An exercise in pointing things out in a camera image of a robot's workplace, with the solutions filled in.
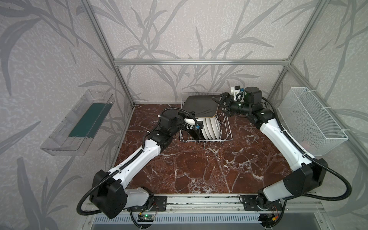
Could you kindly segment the black square plate yellow rim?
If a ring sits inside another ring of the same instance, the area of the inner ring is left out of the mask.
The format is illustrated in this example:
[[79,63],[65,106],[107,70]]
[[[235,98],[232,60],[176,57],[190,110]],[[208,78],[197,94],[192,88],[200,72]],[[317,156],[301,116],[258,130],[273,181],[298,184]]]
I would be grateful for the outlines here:
[[186,99],[182,109],[194,112],[195,118],[212,118],[217,114],[218,107],[212,95],[192,95]]

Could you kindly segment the floral square plate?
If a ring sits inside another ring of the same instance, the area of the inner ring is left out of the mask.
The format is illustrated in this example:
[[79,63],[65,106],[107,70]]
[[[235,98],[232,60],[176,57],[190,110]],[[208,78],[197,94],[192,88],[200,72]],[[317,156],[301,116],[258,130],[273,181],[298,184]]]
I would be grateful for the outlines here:
[[192,131],[194,132],[194,135],[192,136],[195,140],[206,140],[203,133],[203,122],[199,120],[194,120],[194,125],[192,126]]

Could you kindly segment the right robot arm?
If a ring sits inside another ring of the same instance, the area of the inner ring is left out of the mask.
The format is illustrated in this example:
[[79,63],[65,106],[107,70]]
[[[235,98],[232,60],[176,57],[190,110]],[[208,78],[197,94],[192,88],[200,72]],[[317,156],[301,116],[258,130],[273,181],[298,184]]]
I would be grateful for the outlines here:
[[213,96],[213,101],[227,115],[244,115],[280,151],[292,172],[282,180],[258,191],[258,203],[267,205],[274,201],[294,199],[322,185],[326,161],[317,160],[307,153],[283,128],[274,107],[265,108],[269,101],[257,87],[248,87],[240,92],[244,101],[237,101],[229,93]]

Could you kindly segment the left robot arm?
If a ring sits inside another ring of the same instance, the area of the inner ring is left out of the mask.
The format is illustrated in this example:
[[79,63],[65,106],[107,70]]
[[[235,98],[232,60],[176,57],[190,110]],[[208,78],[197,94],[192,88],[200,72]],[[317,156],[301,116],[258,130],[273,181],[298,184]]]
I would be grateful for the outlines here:
[[199,140],[203,127],[202,121],[181,108],[168,107],[161,111],[156,125],[143,137],[142,145],[134,153],[109,171],[100,170],[95,174],[92,188],[77,205],[77,213],[82,216],[103,213],[113,219],[123,210],[150,209],[154,193],[146,188],[129,189],[127,186],[172,143],[177,133],[183,130]]

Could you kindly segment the pink object in basket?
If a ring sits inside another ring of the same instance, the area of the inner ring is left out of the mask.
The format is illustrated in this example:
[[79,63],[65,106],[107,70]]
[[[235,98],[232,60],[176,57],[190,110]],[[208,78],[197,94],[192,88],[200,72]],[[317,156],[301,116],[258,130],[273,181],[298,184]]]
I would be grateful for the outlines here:
[[308,142],[308,141],[303,141],[300,142],[300,145],[308,152],[311,151],[311,149],[313,149],[313,146]]

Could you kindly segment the green circuit board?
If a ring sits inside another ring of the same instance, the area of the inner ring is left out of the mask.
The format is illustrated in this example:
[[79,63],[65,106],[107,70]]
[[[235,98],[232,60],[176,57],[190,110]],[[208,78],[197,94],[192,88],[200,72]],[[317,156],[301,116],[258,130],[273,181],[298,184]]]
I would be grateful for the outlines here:
[[155,214],[138,214],[138,222],[154,222]]

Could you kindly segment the white mesh wall basket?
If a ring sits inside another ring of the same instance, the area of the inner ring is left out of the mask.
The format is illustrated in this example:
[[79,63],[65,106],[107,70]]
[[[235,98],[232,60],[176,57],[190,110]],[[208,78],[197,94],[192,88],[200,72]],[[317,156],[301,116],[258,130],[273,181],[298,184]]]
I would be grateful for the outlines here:
[[313,146],[309,153],[314,156],[323,156],[348,140],[345,130],[308,88],[290,88],[278,113],[299,144],[308,141]]

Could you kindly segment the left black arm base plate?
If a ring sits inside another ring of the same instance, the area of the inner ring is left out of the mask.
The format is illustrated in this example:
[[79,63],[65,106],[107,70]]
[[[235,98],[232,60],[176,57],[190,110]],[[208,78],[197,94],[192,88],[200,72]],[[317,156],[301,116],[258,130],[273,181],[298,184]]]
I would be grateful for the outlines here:
[[149,197],[148,201],[143,206],[136,206],[131,208],[134,212],[143,211],[154,211],[154,212],[164,212],[167,207],[167,196],[165,195],[154,195]]

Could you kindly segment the aluminium mounting rail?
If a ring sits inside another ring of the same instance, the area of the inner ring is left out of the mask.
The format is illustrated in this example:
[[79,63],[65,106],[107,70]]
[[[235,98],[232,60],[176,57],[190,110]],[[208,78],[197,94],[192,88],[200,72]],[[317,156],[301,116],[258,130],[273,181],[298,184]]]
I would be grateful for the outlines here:
[[[164,194],[167,196],[166,211],[162,214],[179,213],[275,213],[281,211],[245,211],[239,201],[240,194]],[[325,212],[321,201],[299,197],[287,202],[285,212]]]

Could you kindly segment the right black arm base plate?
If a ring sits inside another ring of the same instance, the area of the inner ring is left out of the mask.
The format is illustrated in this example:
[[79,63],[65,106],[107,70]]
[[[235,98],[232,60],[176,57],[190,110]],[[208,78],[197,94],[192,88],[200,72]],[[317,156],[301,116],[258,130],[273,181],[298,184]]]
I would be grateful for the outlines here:
[[245,211],[281,211],[283,209],[280,200],[263,203],[257,195],[240,195],[239,201]]

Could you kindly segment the aluminium frame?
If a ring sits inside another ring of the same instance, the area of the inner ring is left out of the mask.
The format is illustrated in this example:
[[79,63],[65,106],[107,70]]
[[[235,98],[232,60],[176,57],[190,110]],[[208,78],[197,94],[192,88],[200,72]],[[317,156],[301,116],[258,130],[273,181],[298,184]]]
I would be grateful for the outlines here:
[[[92,23],[92,26],[94,26],[95,31],[98,35],[98,37],[100,38],[100,41],[103,45],[105,49],[105,52],[109,58],[109,61],[112,64],[112,67],[114,69],[114,71],[117,72],[118,77],[120,77],[119,79],[121,80],[121,84],[123,86],[123,89],[126,91],[126,93],[128,93],[128,97],[130,98],[130,100],[132,100],[131,98],[131,94],[128,91],[127,85],[124,82],[120,71],[118,70],[118,64],[115,61],[118,61],[117,59],[114,59],[112,56],[112,53],[110,52],[109,48],[107,47],[107,43],[106,40],[102,34],[102,30],[98,24],[98,20],[97,17],[95,15],[95,13],[97,13],[97,10],[95,10],[93,8],[93,6],[91,5],[90,1],[82,1],[83,3],[83,7],[86,11],[86,13],[89,15],[90,17],[90,21]],[[331,1],[317,1],[316,5],[315,5],[315,10],[313,12],[313,14],[311,15],[311,18],[309,20],[309,22],[307,23],[307,26],[305,28],[305,31],[303,32],[302,36],[300,37],[300,41],[297,43],[293,53],[295,53],[297,51],[297,46],[298,44],[301,45],[302,43],[304,43],[304,41],[302,41],[304,38],[307,39],[307,36],[310,35],[310,31],[308,31],[308,29],[312,30],[312,27],[314,26],[314,24],[317,23],[317,21],[319,20],[319,16],[320,14],[323,14],[325,8],[327,7],[327,5],[331,3]],[[246,59],[246,58],[240,58],[240,59],[203,59],[203,58],[197,58],[197,59],[193,59],[193,58],[187,58],[187,59],[183,59],[183,58],[172,58],[172,59],[157,59],[157,58],[151,58],[151,59],[123,59],[123,65],[134,65],[134,66],[138,66],[138,65],[144,65],[144,66],[168,66],[168,65],[180,65],[180,66],[245,66],[245,65],[251,65],[251,66],[256,66],[256,65],[276,65],[276,66],[285,66],[283,71],[286,71],[287,69],[291,69],[290,64],[292,64],[292,59],[294,58],[293,54],[289,57],[289,59]],[[269,105],[272,107],[274,107],[274,105],[269,101]],[[331,173],[332,175],[334,175],[336,178],[338,178],[340,181],[342,181],[342,183],[344,183],[344,185],[346,186],[346,191],[340,195],[340,196],[335,196],[335,197],[324,197],[324,196],[317,196],[314,194],[307,194],[307,195],[303,195],[309,198],[313,198],[313,199],[319,199],[319,200],[325,200],[325,201],[341,201],[344,199],[347,199],[351,193],[352,193],[352,186],[350,184],[350,182],[344,178],[342,175],[340,175],[339,173],[337,173],[336,171],[334,171],[333,169],[326,167],[325,168],[327,172]]]

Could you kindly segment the clear plastic wall bin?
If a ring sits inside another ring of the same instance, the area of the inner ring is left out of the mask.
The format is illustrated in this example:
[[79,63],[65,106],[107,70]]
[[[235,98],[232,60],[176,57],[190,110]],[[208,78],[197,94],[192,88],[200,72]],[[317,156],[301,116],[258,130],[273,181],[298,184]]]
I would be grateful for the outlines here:
[[41,150],[52,156],[83,156],[115,102],[112,93],[87,90]]

